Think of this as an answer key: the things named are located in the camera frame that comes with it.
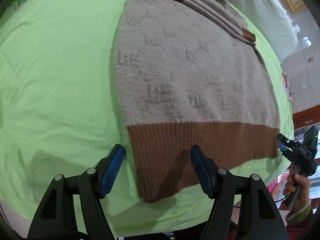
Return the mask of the beige knit sweater brown trim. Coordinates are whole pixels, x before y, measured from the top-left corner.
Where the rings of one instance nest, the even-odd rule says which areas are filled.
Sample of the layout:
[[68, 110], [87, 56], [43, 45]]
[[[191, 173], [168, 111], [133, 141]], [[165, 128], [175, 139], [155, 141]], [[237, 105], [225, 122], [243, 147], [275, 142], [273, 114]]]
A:
[[199, 182], [193, 145], [227, 169], [277, 156], [274, 88], [255, 35], [226, 0], [127, 0], [114, 57], [145, 202]]

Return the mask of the red brown wooden furniture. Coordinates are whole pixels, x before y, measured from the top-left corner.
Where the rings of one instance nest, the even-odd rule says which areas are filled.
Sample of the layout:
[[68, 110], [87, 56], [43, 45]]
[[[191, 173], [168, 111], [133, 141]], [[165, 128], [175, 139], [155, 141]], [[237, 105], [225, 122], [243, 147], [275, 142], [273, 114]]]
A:
[[294, 129], [303, 128], [320, 122], [320, 105], [293, 114]]

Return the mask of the light green bed sheet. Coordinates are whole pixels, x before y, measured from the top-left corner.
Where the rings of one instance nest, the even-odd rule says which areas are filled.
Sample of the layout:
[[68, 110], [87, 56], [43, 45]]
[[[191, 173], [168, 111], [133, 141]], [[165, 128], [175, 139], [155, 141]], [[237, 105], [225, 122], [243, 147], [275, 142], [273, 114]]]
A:
[[77, 175], [117, 143], [127, 151], [102, 205], [117, 236], [176, 231], [207, 220], [199, 185], [148, 204], [116, 90], [112, 43], [126, 0], [26, 0], [1, 18], [1, 201], [32, 219], [57, 173]]

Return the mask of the grey striped duvet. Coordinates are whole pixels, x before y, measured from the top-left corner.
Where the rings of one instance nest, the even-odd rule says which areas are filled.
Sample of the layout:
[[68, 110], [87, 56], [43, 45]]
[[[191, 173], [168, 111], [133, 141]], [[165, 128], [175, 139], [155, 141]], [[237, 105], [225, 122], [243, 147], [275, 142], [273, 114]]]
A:
[[291, 21], [279, 0], [227, 0], [264, 35], [280, 62], [298, 45]]

